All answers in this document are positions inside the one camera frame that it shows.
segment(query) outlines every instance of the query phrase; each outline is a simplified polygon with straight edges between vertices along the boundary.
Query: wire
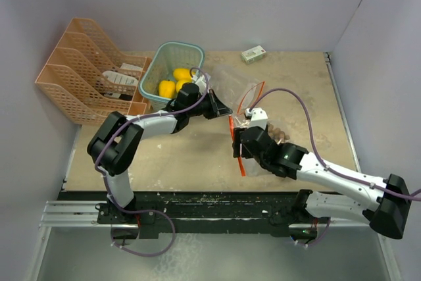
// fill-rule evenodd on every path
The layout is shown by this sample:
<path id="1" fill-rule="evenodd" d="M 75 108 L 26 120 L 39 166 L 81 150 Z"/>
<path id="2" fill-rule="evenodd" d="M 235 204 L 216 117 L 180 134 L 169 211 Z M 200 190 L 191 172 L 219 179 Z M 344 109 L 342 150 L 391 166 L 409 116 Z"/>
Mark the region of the wire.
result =
<path id="1" fill-rule="evenodd" d="M 311 242 L 310 243 L 310 241 L 311 240 L 308 240 L 307 242 L 305 242 L 305 243 L 300 243 L 300 242 L 298 242 L 298 240 L 296 240 L 295 241 L 295 244 L 297 244 L 297 245 L 302 245 L 302 246 L 304 246 L 304 247 L 310 247 L 310 246 L 315 246 L 315 245 L 317 245 L 318 243 L 320 243 L 321 241 L 322 241 L 322 239 L 326 236 L 326 233 L 328 232 L 328 228 L 329 228 L 329 226 L 330 226 L 330 218 L 328 218 L 328 221 L 327 221 L 327 223 L 326 223 L 326 227 L 325 227 L 325 229 L 324 229 L 324 231 L 323 231 L 323 233 L 320 235 L 320 236 L 318 236 L 313 242 Z"/>
<path id="2" fill-rule="evenodd" d="M 312 149 L 313 149 L 313 151 L 314 151 L 314 154 L 316 155 L 316 158 L 317 158 L 317 160 L 319 161 L 319 163 L 327 170 L 327 171 L 330 171 L 332 174 L 335 174 L 336 176 L 338 176 L 338 177 L 341 177 L 341 178 L 343 178 L 343 179 L 346 179 L 346 180 L 350 180 L 350 181 L 353 181 L 353 182 L 357 182 L 357 183 L 359 183 L 359 184 L 364 184 L 365 186 L 369 186 L 369 187 L 371 187 L 371 188 L 376 188 L 377 190 L 380 190 L 380 191 L 383 191 L 383 192 L 385 192 L 385 193 L 388 193 L 388 194 L 390 194 L 390 195 L 393 195 L 393 196 L 395 196 L 395 197 L 399 197 L 399 198 L 401 198 L 401 199 L 406 199 L 406 200 L 411 200 L 411 201 L 421 201 L 421 197 L 416 197 L 416 195 L 418 195 L 418 194 L 420 194 L 421 193 L 421 188 L 420 189 L 418 189 L 418 190 L 416 190 L 414 193 L 412 193 L 411 195 L 405 195 L 405 194 L 400 194 L 400 193 L 397 193 L 397 192 L 394 192 L 394 191 L 392 191 L 392 190 L 389 190 L 389 189 L 386 189 L 386 188 L 383 188 L 383 187 L 381 187 L 381 186 L 379 186 L 379 185 L 377 185 L 377 184 L 371 184 L 370 182 L 367 182 L 367 181 L 364 181 L 364 180 L 361 180 L 361 179 L 356 179 L 356 178 L 353 178 L 353 177 L 351 177 L 351 176 L 347 176 L 346 174 L 342 174 L 342 173 L 340 173 L 340 172 L 338 172 L 338 171 L 336 171 L 336 170 L 334 170 L 334 169 L 332 169 L 332 168 L 330 168 L 325 162 L 324 162 L 324 160 L 323 160 L 323 158 L 320 156 L 320 154 L 319 154 L 319 152 L 318 152 L 318 150 L 317 150 L 317 148 L 316 148 L 316 143 L 315 143 L 315 141 L 314 141 L 314 134 L 313 134 L 313 129 L 312 129 L 312 125 L 311 125 L 311 121 L 310 121 L 310 115 L 309 115 L 309 111 L 307 110 L 307 107 L 305 106 L 305 104 L 304 104 L 304 101 L 294 92 L 294 91 L 292 91 L 292 90 L 290 90 L 290 89 L 287 89 L 287 88 L 274 88 L 274 89 L 271 89 L 271 90 L 269 90 L 268 92 L 266 92 L 266 93 L 264 93 L 261 97 L 259 97 L 254 103 L 253 103 L 253 105 L 251 106 L 251 108 L 250 108 L 250 111 L 251 110 L 253 110 L 253 108 L 257 105 L 257 103 L 259 103 L 264 97 L 266 97 L 269 93 L 272 93 L 272 92 L 274 92 L 274 91 L 284 91 L 284 92 L 288 92 L 288 93 L 290 93 L 290 94 L 292 94 L 297 100 L 298 100 L 298 102 L 300 102 L 300 104 L 301 104 L 301 106 L 302 106 L 302 108 L 303 108 L 303 110 L 304 110 L 304 113 L 305 113 L 305 116 L 306 116 L 306 118 L 307 118 L 307 124 L 308 124 L 308 126 L 309 126 L 309 132 L 310 132 L 310 142 L 311 142 L 311 147 L 312 147 Z"/>
<path id="3" fill-rule="evenodd" d="M 191 69 L 190 69 L 190 76 L 192 75 L 192 71 L 193 70 L 198 70 L 201 74 L 204 74 L 203 73 L 203 71 L 200 69 L 200 68 L 198 68 L 198 67 L 192 67 Z M 137 116 L 137 117 L 135 117 L 135 118 L 133 118 L 133 119 L 131 119 L 131 120 L 128 120 L 128 121 L 126 121 L 112 136 L 111 136 L 111 138 L 110 138 L 110 140 L 107 142 L 107 144 L 105 144 L 105 146 L 104 146 L 104 148 L 103 148 L 103 150 L 100 152 L 100 154 L 98 155 L 98 158 L 97 158 L 97 160 L 95 161 L 95 170 L 97 171 L 97 172 L 100 172 L 102 175 L 103 175 L 103 180 L 104 180 L 104 185 L 105 185 L 105 188 L 106 188 L 106 190 L 107 190 L 107 193 L 108 193 L 108 196 L 109 196 L 109 199 L 111 200 L 111 202 L 116 206 L 116 208 L 119 210 L 119 211 L 121 211 L 121 212 L 123 212 L 123 213 L 127 213 L 127 214 L 134 214 L 134 215 L 136 215 L 136 214 L 142 214 L 142 213 L 149 213 L 149 212 L 154 212 L 154 213 L 156 213 L 156 214 L 158 214 L 158 215 L 160 215 L 160 216 L 162 216 L 162 217 L 164 217 L 166 220 L 168 220 L 168 222 L 170 223 L 170 225 L 171 225 L 171 231 L 172 231 L 172 236 L 171 236 L 171 240 L 170 240 L 170 243 L 164 248 L 164 249 L 162 249 L 162 250 L 160 250 L 160 251 L 158 251 L 158 252 L 156 252 L 156 253 L 140 253 L 140 252 L 137 252 L 137 251 L 134 251 L 134 250 L 131 250 L 131 249 L 128 249 L 128 248 L 126 248 L 126 247 L 124 247 L 123 245 L 120 245 L 120 244 L 118 244 L 118 243 L 116 243 L 115 242 L 115 240 L 114 240 L 114 237 L 112 236 L 112 233 L 111 233 L 111 245 L 113 245 L 113 246 L 116 246 L 116 247 L 118 247 L 118 248 L 120 248 L 121 250 L 124 250 L 124 251 L 126 251 L 126 252 L 128 252 L 128 253 L 131 253 L 131 254 L 133 254 L 133 255 L 137 255 L 137 256 L 140 256 L 140 257 L 156 257 L 156 256 L 159 256 L 159 255 L 162 255 L 163 253 L 165 253 L 165 252 L 167 252 L 170 248 L 171 248 L 171 246 L 172 246 L 172 244 L 174 243 L 174 241 L 175 241 L 175 239 L 176 239 L 176 228 L 175 228 L 175 226 L 174 226 L 174 223 L 172 222 L 172 220 L 171 220 L 171 218 L 167 215 L 167 214 L 165 214 L 165 213 L 163 213 L 163 212 L 161 212 L 161 211 L 158 211 L 158 210 L 136 210 L 136 211 L 128 211 L 128 210 L 125 210 L 123 207 L 121 207 L 118 203 L 117 203 L 117 201 L 116 201 L 116 199 L 114 198 L 114 196 L 112 195 L 112 192 L 111 192 L 111 189 L 110 189 L 110 186 L 109 186 L 109 183 L 108 183 L 108 179 L 107 179 L 107 173 L 104 171 L 104 170 L 102 170 L 102 169 L 100 169 L 99 168 L 99 163 L 101 162 L 101 159 L 103 158 L 103 156 L 104 156 L 104 154 L 105 154 L 105 152 L 107 151 L 107 149 L 111 146 L 111 143 L 115 140 L 115 138 L 117 137 L 117 136 L 119 136 L 120 135 L 120 133 L 129 125 L 129 124 L 131 124 L 131 123 L 134 123 L 134 122 L 137 122 L 137 121 L 140 121 L 140 120 L 143 120 L 143 119 L 145 119 L 145 118 L 154 118 L 154 117 L 156 117 L 156 116 L 174 116 L 174 115 L 179 115 L 179 114 L 182 114 L 182 113 L 184 113 L 184 112 L 188 112 L 188 111 L 190 111 L 190 110 L 192 110 L 193 108 L 195 108 L 196 106 L 198 106 L 198 104 L 200 104 L 200 102 L 202 102 L 202 100 L 204 100 L 204 98 L 205 98 L 205 96 L 206 96 L 206 94 L 208 93 L 208 89 L 209 89 L 209 79 L 207 78 L 207 76 L 204 74 L 204 77 L 205 77 L 205 82 L 206 82 L 206 88 L 205 88 L 205 92 L 202 94 L 202 96 L 200 96 L 200 98 L 199 98 L 199 100 L 197 100 L 196 101 L 196 103 L 194 103 L 193 105 L 191 105 L 190 107 L 187 107 L 187 108 L 185 108 L 185 109 L 183 109 L 183 110 L 179 110 L 179 111 L 174 111 L 174 112 L 168 112 L 168 113 L 151 113 L 151 114 L 148 114 L 148 115 L 142 115 L 142 116 Z"/>

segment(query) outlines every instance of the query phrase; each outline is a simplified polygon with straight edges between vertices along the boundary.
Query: wooden table surface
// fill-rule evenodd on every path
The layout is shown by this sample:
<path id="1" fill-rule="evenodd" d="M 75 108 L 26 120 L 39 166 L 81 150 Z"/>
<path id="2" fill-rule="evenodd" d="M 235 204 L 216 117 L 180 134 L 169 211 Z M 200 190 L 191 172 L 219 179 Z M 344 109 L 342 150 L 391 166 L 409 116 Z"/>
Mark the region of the wooden table surface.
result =
<path id="1" fill-rule="evenodd" d="M 153 52 L 139 54 L 153 56 Z M 263 60 L 245 65 L 238 51 L 206 52 L 204 70 L 212 70 L 218 64 L 230 65 L 266 81 L 264 91 L 283 87 L 300 95 L 309 109 L 320 154 L 335 164 L 355 169 L 323 53 L 268 52 Z M 260 106 L 270 120 L 280 122 L 279 127 L 291 136 L 293 143 L 311 151 L 307 121 L 294 97 L 275 92 Z M 80 130 L 65 187 L 67 191 L 105 190 L 86 153 L 97 129 L 97 126 L 82 126 Z M 242 177 L 238 161 L 232 157 L 228 117 L 192 118 L 177 134 L 142 141 L 129 175 L 134 191 L 329 191 L 316 184 L 271 174 Z"/>

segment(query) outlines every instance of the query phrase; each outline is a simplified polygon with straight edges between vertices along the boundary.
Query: plastic basket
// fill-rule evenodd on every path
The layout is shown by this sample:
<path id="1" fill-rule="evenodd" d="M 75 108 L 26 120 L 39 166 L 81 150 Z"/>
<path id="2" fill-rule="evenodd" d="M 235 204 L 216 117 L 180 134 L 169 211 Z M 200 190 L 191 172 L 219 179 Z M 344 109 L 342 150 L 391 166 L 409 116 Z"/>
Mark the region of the plastic basket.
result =
<path id="1" fill-rule="evenodd" d="M 56 48 L 36 84 L 77 124 L 102 124 L 113 111 L 140 115 L 149 109 L 149 103 L 136 87 L 108 81 L 75 49 Z M 125 93 L 133 97 L 131 101 L 111 99 L 101 92 Z"/>
<path id="2" fill-rule="evenodd" d="M 98 23 L 92 19 L 73 18 L 66 31 L 86 35 L 86 37 L 75 37 L 75 40 L 78 41 L 78 43 L 75 43 L 77 46 L 74 47 L 75 49 L 83 53 L 86 50 L 95 50 L 95 48 L 92 47 L 92 43 L 94 43 L 95 46 L 99 49 L 95 50 L 94 53 L 99 51 L 100 56 L 103 54 L 116 67 L 121 67 L 122 63 L 144 67 L 146 61 L 151 60 L 149 57 L 127 55 L 121 52 L 98 25 Z"/>
<path id="3" fill-rule="evenodd" d="M 142 96 L 149 100 L 154 110 L 158 111 L 166 106 L 169 98 L 158 95 L 158 86 L 161 80 L 174 80 L 172 72 L 178 67 L 202 67 L 205 61 L 205 52 L 196 45 L 182 42 L 166 42 L 162 44 L 147 72 L 139 83 Z"/>

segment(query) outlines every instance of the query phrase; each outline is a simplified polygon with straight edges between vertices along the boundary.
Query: small box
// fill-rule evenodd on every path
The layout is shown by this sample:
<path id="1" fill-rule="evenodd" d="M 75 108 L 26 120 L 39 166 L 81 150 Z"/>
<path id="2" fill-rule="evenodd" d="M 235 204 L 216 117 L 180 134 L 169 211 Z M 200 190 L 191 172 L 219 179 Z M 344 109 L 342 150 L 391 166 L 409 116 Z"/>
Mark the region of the small box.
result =
<path id="1" fill-rule="evenodd" d="M 266 51 L 260 45 L 252 49 L 248 49 L 241 53 L 241 59 L 247 65 L 255 61 L 258 61 L 259 59 L 262 59 L 265 56 L 266 56 Z"/>

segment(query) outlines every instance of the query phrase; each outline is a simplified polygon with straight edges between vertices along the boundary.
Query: purple cable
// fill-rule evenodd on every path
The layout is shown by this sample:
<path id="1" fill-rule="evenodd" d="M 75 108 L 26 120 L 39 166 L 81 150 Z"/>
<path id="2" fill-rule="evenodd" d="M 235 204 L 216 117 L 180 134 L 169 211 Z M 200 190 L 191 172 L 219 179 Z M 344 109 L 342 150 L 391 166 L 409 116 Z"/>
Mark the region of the purple cable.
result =
<path id="1" fill-rule="evenodd" d="M 268 92 L 264 93 L 260 98 L 258 98 L 253 105 L 251 106 L 250 110 L 253 110 L 253 108 L 256 106 L 256 104 L 258 102 L 260 102 L 260 100 L 262 100 L 264 97 L 266 97 L 269 93 L 274 92 L 274 91 L 285 91 L 288 92 L 290 94 L 292 94 L 297 100 L 298 102 L 300 102 L 301 106 L 303 107 L 305 116 L 307 118 L 307 124 L 309 125 L 309 132 L 310 132 L 310 142 L 311 142 L 311 147 L 313 148 L 314 154 L 316 155 L 317 160 L 320 162 L 320 164 L 328 171 L 330 171 L 332 174 L 335 174 L 338 177 L 353 181 L 353 182 L 358 182 L 359 184 L 364 184 L 365 186 L 371 186 L 371 183 L 368 181 L 364 181 L 364 180 L 360 180 L 360 179 L 355 179 L 353 177 L 347 176 L 346 174 L 342 174 L 332 168 L 330 168 L 324 161 L 323 158 L 320 156 L 320 154 L 317 151 L 316 148 L 316 143 L 314 142 L 314 135 L 313 135 L 313 129 L 311 126 L 311 121 L 310 121 L 310 115 L 309 115 L 309 111 L 307 110 L 304 101 L 292 90 L 289 90 L 287 88 L 274 88 L 269 90 Z M 399 197 L 401 199 L 406 199 L 406 200 L 412 200 L 412 201 L 421 201 L 421 197 L 416 197 L 416 195 L 418 195 L 419 193 L 421 193 L 421 189 L 416 190 L 414 193 L 412 193 L 411 195 L 405 195 L 405 194 L 400 194 L 397 192 L 394 192 L 392 190 L 383 188 L 378 186 L 377 184 L 374 184 L 374 188 L 383 191 L 385 193 L 388 193 L 390 195 L 393 195 L 395 197 Z"/>
<path id="2" fill-rule="evenodd" d="M 318 243 L 320 243 L 322 241 L 322 239 L 324 238 L 324 236 L 326 236 L 326 233 L 328 232 L 328 228 L 330 226 L 330 218 L 328 218 L 328 222 L 326 223 L 326 227 L 324 228 L 323 233 L 317 237 L 315 240 L 313 240 L 313 242 L 311 243 L 297 243 L 298 245 L 302 245 L 304 247 L 310 247 L 310 246 L 315 246 Z"/>
<path id="3" fill-rule="evenodd" d="M 200 69 L 200 68 L 198 68 L 198 67 L 192 67 L 191 69 L 190 69 L 190 76 L 192 76 L 192 70 L 198 70 L 199 72 L 201 72 L 202 74 L 204 74 L 203 72 L 202 72 L 202 70 Z M 120 135 L 120 133 L 127 127 L 127 125 L 129 125 L 129 124 L 131 124 L 131 123 L 133 123 L 133 122 L 137 122 L 137 121 L 140 121 L 140 120 L 143 120 L 144 118 L 153 118 L 153 117 L 156 117 L 156 116 L 169 116 L 169 115 L 179 115 L 179 114 L 181 114 L 181 113 L 184 113 L 184 112 L 187 112 L 187 111 L 190 111 L 190 110 L 192 110 L 193 108 L 195 108 L 196 106 L 198 106 L 198 104 L 200 104 L 200 102 L 202 102 L 202 100 L 204 100 L 204 98 L 205 98 L 205 96 L 206 96 L 206 94 L 207 94 L 207 92 L 208 92 L 208 88 L 209 88 L 209 80 L 208 80 L 208 78 L 207 78 L 207 76 L 205 75 L 205 82 L 206 82 L 206 88 L 205 88 L 205 92 L 202 94 L 202 96 L 200 96 L 200 98 L 199 98 L 199 100 L 197 100 L 197 102 L 195 103 L 195 104 L 193 104 L 193 105 L 191 105 L 190 107 L 188 107 L 188 108 L 185 108 L 185 109 L 183 109 L 183 110 L 180 110 L 180 111 L 174 111 L 174 112 L 169 112 L 169 113 L 151 113 L 151 114 L 149 114 L 149 115 L 142 115 L 142 116 L 137 116 L 137 117 L 135 117 L 135 118 L 133 118 L 133 119 L 131 119 L 131 120 L 129 120 L 129 121 L 127 121 L 127 122 L 125 122 L 112 136 L 111 136 L 111 138 L 110 138 L 110 140 L 107 142 L 107 144 L 105 144 L 105 146 L 104 146 L 104 148 L 103 148 L 103 150 L 102 150 L 102 152 L 100 152 L 100 154 L 98 155 L 98 158 L 97 158 L 97 160 L 95 161 L 95 170 L 97 171 L 97 172 L 100 172 L 102 175 L 103 175 L 103 179 L 104 179 L 104 185 L 105 185 L 105 188 L 106 188 L 106 190 L 107 190 L 107 193 L 108 193 L 108 195 L 109 195 L 109 197 L 110 197 L 110 199 L 111 199 L 111 202 L 117 207 L 117 209 L 119 210 L 119 211 L 121 211 L 121 212 L 124 212 L 124 213 L 127 213 L 127 214 L 142 214 L 142 213 L 149 213 L 149 212 L 154 212 L 154 213 L 156 213 L 156 214 L 158 214 L 158 215 L 161 215 L 161 216 L 163 216 L 164 218 L 166 218 L 168 221 L 169 221 L 169 223 L 170 223 L 170 225 L 171 225 L 171 230 L 172 230 L 172 236 L 171 236 L 171 240 L 170 240 L 170 243 L 164 248 L 164 249 L 162 249 L 161 251 L 158 251 L 158 252 L 156 252 L 156 253 L 140 253 L 140 252 L 137 252 L 137 251 L 134 251 L 134 250 L 131 250 L 131 249 L 128 249 L 128 248 L 126 248 L 126 247 L 124 247 L 123 245 L 120 245 L 120 244 L 117 244 L 116 242 L 115 242 L 115 240 L 114 240 L 114 237 L 112 236 L 112 233 L 111 233 L 111 241 L 112 241 L 112 245 L 114 245 L 114 246 L 116 246 L 116 247 L 118 247 L 118 248 L 120 248 L 121 250 L 124 250 L 124 251 L 126 251 L 126 252 L 128 252 L 128 253 L 131 253 L 131 254 L 133 254 L 133 255 L 137 255 L 137 256 L 140 256 L 140 257 L 156 257 L 156 256 L 159 256 L 159 255 L 162 255 L 163 253 L 165 253 L 165 252 L 167 252 L 170 248 L 171 248 L 171 246 L 172 246 L 172 244 L 174 243 L 174 241 L 175 241 L 175 239 L 176 239 L 176 228 L 175 228 L 175 226 L 174 226 L 174 223 L 172 222 L 172 220 L 171 220 L 171 218 L 167 215 L 167 214 L 165 214 L 165 213 L 163 213 L 163 212 L 161 212 L 161 211 L 158 211 L 158 210 L 138 210 L 138 211 L 128 211 L 128 210 L 125 210 L 125 209 L 123 209 L 118 203 L 117 203 L 117 201 L 115 200 L 115 198 L 114 198 L 114 196 L 112 195 L 112 192 L 111 192 L 111 189 L 110 189 L 110 186 L 109 186 L 109 183 L 108 183 L 108 180 L 107 180 L 107 174 L 103 171 L 103 170 L 101 170 L 100 168 L 99 168 L 99 162 L 101 161 L 101 159 L 103 158 L 103 156 L 104 156 L 104 154 L 105 154 L 105 151 L 111 146 L 111 143 L 114 141 L 114 139 L 117 137 L 117 136 L 119 136 Z"/>

